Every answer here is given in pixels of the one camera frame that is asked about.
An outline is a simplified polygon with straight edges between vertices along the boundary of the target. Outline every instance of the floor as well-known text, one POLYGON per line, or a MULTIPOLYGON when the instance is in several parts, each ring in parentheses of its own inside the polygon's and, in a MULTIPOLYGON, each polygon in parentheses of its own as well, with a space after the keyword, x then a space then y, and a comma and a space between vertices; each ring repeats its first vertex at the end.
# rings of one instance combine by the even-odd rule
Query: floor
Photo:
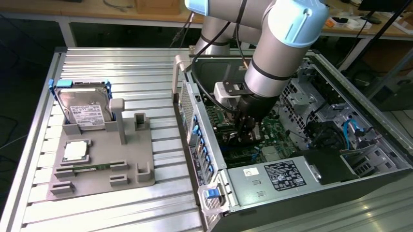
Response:
MULTIPOLYGON (((73 23, 77 46, 168 47, 178 28, 73 23)), ((191 29, 183 47, 196 43, 199 29, 191 29)), ((321 38, 313 45, 338 63, 354 39, 321 38)), ((0 147, 27 135, 53 49, 64 46, 57 24, 0 19, 0 147)), ((0 148, 0 212, 7 200, 25 138, 0 148)))

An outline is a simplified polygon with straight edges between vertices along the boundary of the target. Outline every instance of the aluminum table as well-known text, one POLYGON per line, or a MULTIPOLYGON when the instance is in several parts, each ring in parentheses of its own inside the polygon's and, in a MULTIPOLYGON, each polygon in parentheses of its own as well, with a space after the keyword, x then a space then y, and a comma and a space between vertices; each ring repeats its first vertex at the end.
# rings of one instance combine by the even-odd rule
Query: aluminum table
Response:
MULTIPOLYGON (((172 62, 182 53, 188 50, 69 48, 55 53, 1 217, 1 232, 203 231, 171 102, 172 62), (146 112, 151 118, 154 186, 55 202, 45 200, 63 123, 47 83, 60 78, 108 79, 114 97, 126 100, 123 116, 146 112)), ((413 175, 355 201, 249 231, 413 231, 412 196, 413 175)))

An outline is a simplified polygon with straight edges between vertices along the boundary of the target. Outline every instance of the blue cable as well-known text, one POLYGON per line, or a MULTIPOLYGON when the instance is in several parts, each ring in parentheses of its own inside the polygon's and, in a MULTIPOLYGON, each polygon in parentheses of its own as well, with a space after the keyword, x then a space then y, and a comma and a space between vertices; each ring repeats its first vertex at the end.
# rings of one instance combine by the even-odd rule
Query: blue cable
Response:
POLYGON ((343 138, 346 139, 346 143, 347 143, 347 150, 350 150, 350 141, 349 141, 349 135, 347 135, 349 123, 353 124, 355 129, 359 129, 358 125, 357 125, 357 121, 354 119, 350 118, 349 120, 345 121, 343 128, 342 128, 342 133, 343 133, 343 138))

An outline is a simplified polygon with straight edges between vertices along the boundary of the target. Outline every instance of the light blue joint cap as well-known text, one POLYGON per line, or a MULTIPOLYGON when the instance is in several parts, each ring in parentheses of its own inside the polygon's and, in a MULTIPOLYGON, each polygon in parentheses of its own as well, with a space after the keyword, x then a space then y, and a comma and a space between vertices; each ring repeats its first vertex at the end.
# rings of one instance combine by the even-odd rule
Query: light blue joint cap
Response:
POLYGON ((56 87, 57 88, 71 88, 72 84, 73 84, 73 82, 71 80, 59 80, 56 87))
POLYGON ((329 7, 319 0, 277 0, 269 13, 275 38, 290 47, 307 47, 319 37, 329 7))
POLYGON ((186 0, 186 6, 195 13, 208 16, 208 0, 186 0))

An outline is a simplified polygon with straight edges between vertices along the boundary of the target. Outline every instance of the white sticker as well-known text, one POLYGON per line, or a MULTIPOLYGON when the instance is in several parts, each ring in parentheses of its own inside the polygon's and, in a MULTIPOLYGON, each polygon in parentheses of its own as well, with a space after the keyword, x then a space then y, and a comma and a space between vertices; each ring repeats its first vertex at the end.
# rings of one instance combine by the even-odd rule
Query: white sticker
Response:
POLYGON ((244 176, 258 175, 258 169, 257 168, 247 168, 244 169, 244 176))
POLYGON ((71 111, 79 126, 89 127, 104 125, 100 105, 75 105, 71 106, 71 111))

